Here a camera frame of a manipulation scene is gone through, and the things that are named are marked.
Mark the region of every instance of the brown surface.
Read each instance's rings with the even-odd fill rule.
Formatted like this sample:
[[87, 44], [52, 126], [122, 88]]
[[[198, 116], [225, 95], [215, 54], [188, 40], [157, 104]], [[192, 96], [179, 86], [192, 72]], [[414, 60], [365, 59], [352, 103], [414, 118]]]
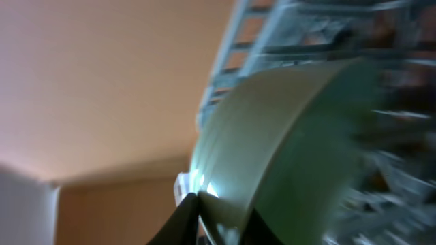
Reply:
[[0, 163], [64, 180], [187, 157], [232, 3], [2, 1]]
[[56, 245], [143, 245], [175, 210], [175, 179], [64, 189]]

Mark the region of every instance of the wall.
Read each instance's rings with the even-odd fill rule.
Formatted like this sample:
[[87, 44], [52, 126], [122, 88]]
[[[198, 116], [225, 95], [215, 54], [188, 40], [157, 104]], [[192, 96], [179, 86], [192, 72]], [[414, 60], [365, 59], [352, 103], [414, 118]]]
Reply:
[[175, 210], [174, 181], [61, 190], [56, 245], [146, 244]]
[[54, 244], [57, 194], [0, 169], [0, 244]]

